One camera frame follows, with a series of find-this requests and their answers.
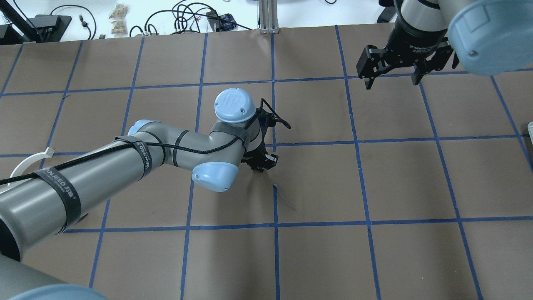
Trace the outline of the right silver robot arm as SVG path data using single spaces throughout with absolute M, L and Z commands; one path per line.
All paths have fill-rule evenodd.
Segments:
M 371 89 L 375 78 L 414 67 L 413 85 L 453 58 L 475 75 L 518 70 L 533 60 L 531 0 L 381 0 L 396 21 L 387 44 L 366 45 L 356 64 Z

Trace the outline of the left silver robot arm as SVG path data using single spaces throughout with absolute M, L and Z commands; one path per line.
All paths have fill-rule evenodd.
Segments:
M 214 112 L 207 135 L 139 120 L 127 135 L 76 159 L 2 179 L 2 300 L 104 300 L 92 288 L 22 264 L 23 255 L 162 165 L 190 170 L 194 183 L 220 193 L 232 186 L 240 163 L 259 172 L 276 166 L 264 137 L 269 127 L 291 125 L 264 99 L 256 107 L 246 90 L 228 88 L 217 95 Z

